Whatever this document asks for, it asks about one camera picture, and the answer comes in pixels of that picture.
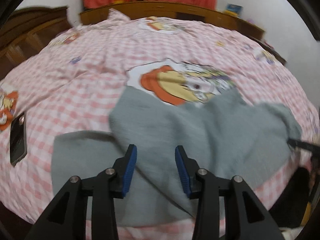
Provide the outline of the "pink checkered bed sheet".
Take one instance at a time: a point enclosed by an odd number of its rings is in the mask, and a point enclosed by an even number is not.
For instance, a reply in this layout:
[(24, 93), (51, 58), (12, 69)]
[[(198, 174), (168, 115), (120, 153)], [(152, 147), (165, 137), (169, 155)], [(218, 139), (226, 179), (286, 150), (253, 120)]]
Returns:
[[(282, 104), (315, 141), (319, 117), (294, 75), (255, 41), (197, 21), (150, 16), (132, 20), (117, 10), (93, 25), (69, 29), (1, 80), (1, 202), (34, 223), (54, 193), (52, 155), (57, 136), (110, 132), (109, 116), (127, 87), (163, 103), (207, 103), (235, 88), (248, 105)], [(10, 163), (12, 121), (26, 113), (27, 155)], [(285, 164), (252, 188), (271, 208), (302, 173), (311, 155), (291, 150)], [(121, 239), (189, 239), (195, 215), (153, 226), (119, 226)]]

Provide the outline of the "grey sweat pants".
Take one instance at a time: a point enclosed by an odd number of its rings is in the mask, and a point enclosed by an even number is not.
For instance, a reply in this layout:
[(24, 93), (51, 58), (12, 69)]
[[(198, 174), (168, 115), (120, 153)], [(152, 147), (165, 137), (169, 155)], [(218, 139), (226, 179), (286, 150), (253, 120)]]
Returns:
[(137, 147), (130, 191), (116, 205), (119, 226), (153, 226), (190, 218), (196, 203), (184, 194), (175, 148), (220, 178), (240, 175), (256, 188), (291, 155), (289, 138), (302, 129), (282, 104), (248, 105), (232, 88), (207, 103), (173, 106), (131, 86), (109, 116), (110, 132), (78, 131), (54, 140), (52, 184), (57, 193), (68, 178), (96, 176)]

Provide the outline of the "wooden window cabinet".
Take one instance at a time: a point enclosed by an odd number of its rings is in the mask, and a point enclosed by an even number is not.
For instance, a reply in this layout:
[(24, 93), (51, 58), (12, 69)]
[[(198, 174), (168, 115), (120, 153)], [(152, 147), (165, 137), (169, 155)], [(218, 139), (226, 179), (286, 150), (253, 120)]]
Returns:
[(195, 5), (156, 1), (127, 2), (85, 10), (80, 13), (81, 23), (84, 25), (99, 23), (107, 19), (110, 9), (116, 9), (132, 20), (149, 16), (157, 16), (169, 17), (178, 20), (201, 21), (217, 27), (236, 30), (242, 35), (252, 37), (257, 40), (261, 40), (265, 33), (263, 29), (254, 24), (222, 12)]

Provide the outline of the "dark wooden headboard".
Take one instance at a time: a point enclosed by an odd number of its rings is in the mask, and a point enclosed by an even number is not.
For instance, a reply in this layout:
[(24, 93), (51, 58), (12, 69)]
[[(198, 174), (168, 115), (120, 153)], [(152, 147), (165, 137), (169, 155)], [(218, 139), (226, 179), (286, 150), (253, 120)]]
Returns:
[(67, 7), (28, 7), (14, 11), (1, 28), (1, 79), (71, 29)]

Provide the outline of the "blue book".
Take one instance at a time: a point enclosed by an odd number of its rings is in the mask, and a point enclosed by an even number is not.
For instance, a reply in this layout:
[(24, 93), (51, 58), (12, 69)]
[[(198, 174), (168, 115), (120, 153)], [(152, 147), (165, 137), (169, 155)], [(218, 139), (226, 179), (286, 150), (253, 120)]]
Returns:
[(236, 4), (227, 4), (225, 10), (223, 11), (226, 15), (231, 15), (233, 17), (241, 17), (243, 7)]

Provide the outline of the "black smartphone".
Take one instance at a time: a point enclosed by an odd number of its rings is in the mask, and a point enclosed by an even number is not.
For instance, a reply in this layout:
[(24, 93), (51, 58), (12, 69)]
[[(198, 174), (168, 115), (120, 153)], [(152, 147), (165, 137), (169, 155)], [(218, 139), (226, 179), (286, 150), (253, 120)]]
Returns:
[(13, 167), (27, 155), (26, 113), (16, 117), (10, 128), (10, 163)]

